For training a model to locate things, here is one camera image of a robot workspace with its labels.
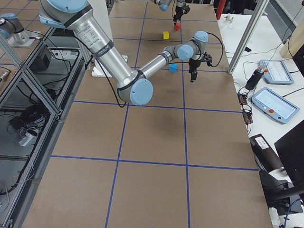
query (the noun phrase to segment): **yellow cube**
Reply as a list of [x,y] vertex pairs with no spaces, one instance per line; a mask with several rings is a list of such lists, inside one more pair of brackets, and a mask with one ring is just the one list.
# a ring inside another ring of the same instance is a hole
[[169,32],[168,31],[162,32],[162,38],[163,39],[169,39]]

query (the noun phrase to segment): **label sticker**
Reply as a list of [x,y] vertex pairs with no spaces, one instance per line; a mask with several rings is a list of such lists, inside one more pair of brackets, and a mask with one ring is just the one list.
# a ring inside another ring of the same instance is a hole
[[262,148],[262,150],[269,148],[267,143],[264,141],[264,139],[260,136],[256,138],[257,144]]
[[78,32],[80,39],[91,48],[95,43],[99,41],[99,36],[95,30],[90,26],[86,26],[82,31]]

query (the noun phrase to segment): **white cord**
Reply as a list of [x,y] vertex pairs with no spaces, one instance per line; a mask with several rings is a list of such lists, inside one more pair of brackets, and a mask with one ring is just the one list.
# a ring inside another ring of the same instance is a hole
[[0,215],[6,210],[6,208],[8,208],[8,206],[9,206],[9,204],[10,204],[10,197],[9,197],[9,191],[8,191],[8,188],[6,187],[6,185],[2,182],[2,184],[5,186],[5,191],[6,191],[6,196],[7,196],[7,198],[6,199],[4,199],[4,200],[8,200],[8,204],[7,204],[7,206],[5,207],[5,209],[3,209],[3,211],[0,213]]

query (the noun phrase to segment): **blue cube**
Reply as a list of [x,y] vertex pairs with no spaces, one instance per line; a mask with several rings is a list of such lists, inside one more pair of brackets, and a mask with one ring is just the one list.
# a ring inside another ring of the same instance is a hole
[[170,64],[170,67],[169,67],[170,72],[176,72],[176,69],[177,69],[177,64],[176,63]]

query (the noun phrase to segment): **light blue joint cap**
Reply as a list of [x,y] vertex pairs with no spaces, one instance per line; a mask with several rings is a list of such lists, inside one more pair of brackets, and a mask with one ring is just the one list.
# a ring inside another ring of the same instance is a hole
[[185,61],[187,59],[190,59],[194,55],[194,50],[193,48],[188,45],[182,45],[178,50],[177,50],[177,56],[180,58],[182,61]]
[[0,34],[3,36],[4,39],[10,38],[10,33],[5,30],[0,29]]
[[169,7],[169,6],[167,6],[167,5],[165,5],[165,4],[160,5],[161,11],[164,11],[164,12],[167,11],[168,7]]
[[62,23],[51,20],[50,18],[45,18],[45,17],[41,16],[40,14],[39,14],[39,17],[40,17],[40,22],[44,25],[59,28],[59,29],[60,28],[61,29],[66,29],[66,27]]
[[199,40],[200,42],[205,42],[207,43],[208,42],[208,33],[205,32],[205,31],[197,31],[194,35],[194,38]]
[[153,96],[153,85],[146,79],[137,80],[132,86],[130,100],[134,105],[143,106],[148,103]]
[[82,10],[87,0],[47,0],[55,9],[65,13],[77,13]]
[[4,18],[4,19],[17,19],[17,16],[14,13],[4,13],[4,14],[0,15],[0,18]]

